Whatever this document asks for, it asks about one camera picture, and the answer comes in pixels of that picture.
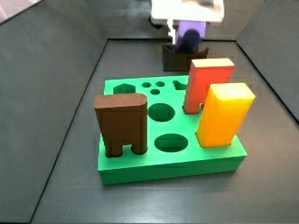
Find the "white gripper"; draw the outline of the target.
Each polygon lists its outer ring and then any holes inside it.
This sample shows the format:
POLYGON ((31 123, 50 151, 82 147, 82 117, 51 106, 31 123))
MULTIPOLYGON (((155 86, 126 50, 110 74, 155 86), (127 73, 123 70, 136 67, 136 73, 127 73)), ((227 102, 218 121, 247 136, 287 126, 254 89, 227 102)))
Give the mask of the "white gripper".
POLYGON ((151 0, 151 20, 155 24, 167 22, 168 37, 178 41, 176 20, 220 22, 224 18, 223 0, 151 0))

